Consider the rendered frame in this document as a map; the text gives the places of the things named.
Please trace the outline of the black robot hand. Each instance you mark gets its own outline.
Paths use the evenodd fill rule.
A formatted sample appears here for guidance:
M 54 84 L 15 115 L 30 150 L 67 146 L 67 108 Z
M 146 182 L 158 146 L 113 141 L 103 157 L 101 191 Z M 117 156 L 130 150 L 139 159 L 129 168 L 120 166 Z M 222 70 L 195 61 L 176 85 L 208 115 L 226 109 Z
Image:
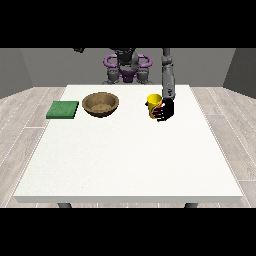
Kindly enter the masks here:
M 154 103 L 147 101 L 145 105 L 149 108 L 149 114 L 158 122 L 167 121 L 174 115 L 174 101 L 171 98 L 161 99 Z

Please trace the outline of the yellow cup with melon print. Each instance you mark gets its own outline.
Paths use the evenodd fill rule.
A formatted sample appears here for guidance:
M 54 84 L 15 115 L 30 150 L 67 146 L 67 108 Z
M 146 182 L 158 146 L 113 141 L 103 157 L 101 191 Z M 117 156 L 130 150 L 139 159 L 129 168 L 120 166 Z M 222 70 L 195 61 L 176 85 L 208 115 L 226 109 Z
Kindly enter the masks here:
M 155 109 L 162 107 L 162 96 L 160 94 L 150 94 L 147 97 L 147 107 L 149 111 L 149 116 L 152 119 L 155 119 L 153 112 Z

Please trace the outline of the brown wooden bowl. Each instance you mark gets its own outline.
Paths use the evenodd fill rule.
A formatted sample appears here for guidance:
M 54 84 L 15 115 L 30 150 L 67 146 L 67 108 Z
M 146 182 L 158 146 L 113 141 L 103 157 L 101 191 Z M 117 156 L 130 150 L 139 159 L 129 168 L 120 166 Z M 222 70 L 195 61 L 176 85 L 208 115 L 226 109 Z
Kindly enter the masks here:
M 119 98 L 108 92 L 87 95 L 82 100 L 82 107 L 93 117 L 103 118 L 111 115 L 119 105 Z

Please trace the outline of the green square pad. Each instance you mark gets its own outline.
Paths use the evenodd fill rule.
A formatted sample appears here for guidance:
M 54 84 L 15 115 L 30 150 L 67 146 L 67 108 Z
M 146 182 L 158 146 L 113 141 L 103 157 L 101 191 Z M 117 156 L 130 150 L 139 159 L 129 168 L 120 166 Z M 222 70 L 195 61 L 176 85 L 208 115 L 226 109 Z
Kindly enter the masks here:
M 47 119 L 73 119 L 75 117 L 78 101 L 53 101 L 47 114 Z

